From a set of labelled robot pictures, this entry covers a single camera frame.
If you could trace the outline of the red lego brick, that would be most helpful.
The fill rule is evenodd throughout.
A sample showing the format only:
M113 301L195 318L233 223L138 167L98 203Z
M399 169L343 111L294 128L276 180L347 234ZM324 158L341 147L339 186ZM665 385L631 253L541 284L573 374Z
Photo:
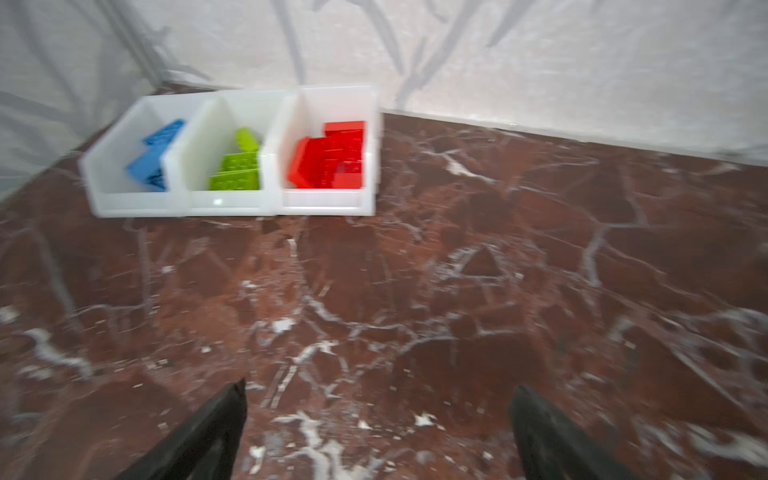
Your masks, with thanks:
M325 138L299 140L288 169L288 181L297 189L329 188L331 175L325 153Z
M360 189L363 186L361 160L337 160L334 162L330 187L332 189Z
M327 122L323 126L327 150L362 149L365 137L365 121Z

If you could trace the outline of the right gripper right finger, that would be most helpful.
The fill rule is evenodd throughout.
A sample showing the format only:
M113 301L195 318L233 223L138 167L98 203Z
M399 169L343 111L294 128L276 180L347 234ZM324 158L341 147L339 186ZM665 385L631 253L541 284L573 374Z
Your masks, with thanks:
M518 385L508 406L527 479L634 479L636 475L533 388Z

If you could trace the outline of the blue lego brick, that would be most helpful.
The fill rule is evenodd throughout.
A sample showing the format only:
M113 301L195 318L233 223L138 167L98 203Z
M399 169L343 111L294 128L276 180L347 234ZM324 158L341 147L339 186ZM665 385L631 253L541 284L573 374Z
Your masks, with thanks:
M176 119L166 124L159 130L144 137L142 139L142 142L147 146L167 145L173 141L175 136L184 127L184 125L185 125L184 119Z
M161 159L167 150L167 144L146 145L144 152L125 167L128 175L150 191L167 190Z

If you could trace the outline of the green lego brick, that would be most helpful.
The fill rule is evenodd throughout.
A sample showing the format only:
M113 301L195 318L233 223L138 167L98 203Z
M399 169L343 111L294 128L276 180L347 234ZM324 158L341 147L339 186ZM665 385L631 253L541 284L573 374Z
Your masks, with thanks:
M259 151L260 142L247 127L239 128L236 131L235 140L243 153L257 153Z
M258 170L258 153L232 153L223 156L220 172Z
M209 179L211 191L259 190L257 169L219 171Z

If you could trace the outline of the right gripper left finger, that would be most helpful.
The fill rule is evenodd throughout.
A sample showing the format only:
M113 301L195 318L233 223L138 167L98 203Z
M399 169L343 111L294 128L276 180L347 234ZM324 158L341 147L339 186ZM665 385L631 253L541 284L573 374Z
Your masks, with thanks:
M247 413L246 381L241 379L223 388L117 477L229 480Z

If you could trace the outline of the white three-compartment bin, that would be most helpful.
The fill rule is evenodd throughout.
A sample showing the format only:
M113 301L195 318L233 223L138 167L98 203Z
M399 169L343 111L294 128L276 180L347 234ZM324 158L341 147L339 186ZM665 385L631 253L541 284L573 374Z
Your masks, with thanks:
M105 218L371 216L381 137L370 86L145 96L80 170Z

